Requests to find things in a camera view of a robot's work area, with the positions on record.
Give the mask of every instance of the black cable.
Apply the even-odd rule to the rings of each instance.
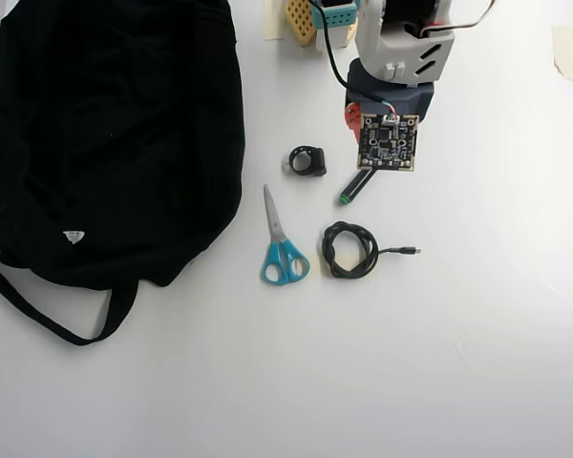
[[[359,262],[359,264],[352,270],[346,270],[340,264],[335,261],[335,248],[333,247],[333,242],[343,232],[350,232],[354,234],[363,249],[365,250],[365,258]],[[420,249],[414,246],[403,246],[401,248],[388,248],[386,250],[378,249],[378,243],[375,241],[373,234],[365,229],[364,227],[358,226],[356,224],[348,224],[344,221],[338,221],[331,227],[328,227],[325,231],[325,236],[323,238],[323,257],[329,265],[331,274],[336,279],[362,279],[368,275],[375,265],[378,263],[378,258],[380,255],[385,253],[395,253],[400,255],[417,255],[420,253]]]
[[[333,50],[331,49],[331,40],[329,38],[329,25],[327,24],[327,17],[325,16],[325,12],[323,9],[316,3],[316,1],[320,0],[308,0],[309,3],[318,10],[321,14],[321,18],[323,19],[323,31],[325,32],[325,43],[327,43],[327,52],[329,53],[329,62],[331,63],[331,68],[333,69],[333,73],[335,77],[339,81],[339,83],[344,86],[348,91],[353,93],[357,93],[359,95],[363,95],[364,97],[368,98],[369,100],[377,103],[381,103],[382,105],[386,105],[388,102],[383,99],[382,97],[375,95],[375,94],[368,94],[365,91],[361,91],[357,88],[354,88],[350,83],[348,83],[342,75],[337,70],[337,65],[335,64],[335,57],[333,57]]]

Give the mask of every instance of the black fabric bag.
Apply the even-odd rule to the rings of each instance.
[[[0,261],[112,290],[166,286],[234,218],[244,117],[226,0],[21,0],[0,28]]]

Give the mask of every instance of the black ring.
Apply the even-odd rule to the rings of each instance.
[[[295,168],[295,158],[300,154],[306,154],[309,157],[309,166],[304,170],[297,170]],[[322,148],[314,148],[313,146],[300,146],[295,148],[288,157],[288,164],[290,169],[301,177],[308,177],[314,175],[321,177],[327,173],[325,167],[325,152]]]

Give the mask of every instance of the cable connector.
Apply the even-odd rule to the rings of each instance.
[[[420,248],[415,246],[402,246],[401,248],[389,248],[388,250],[383,250],[382,253],[396,253],[398,255],[419,255],[422,252]]]

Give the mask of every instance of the black circuit board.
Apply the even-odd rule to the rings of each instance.
[[[416,156],[419,116],[400,116],[398,122],[382,114],[361,114],[359,169],[412,172]]]

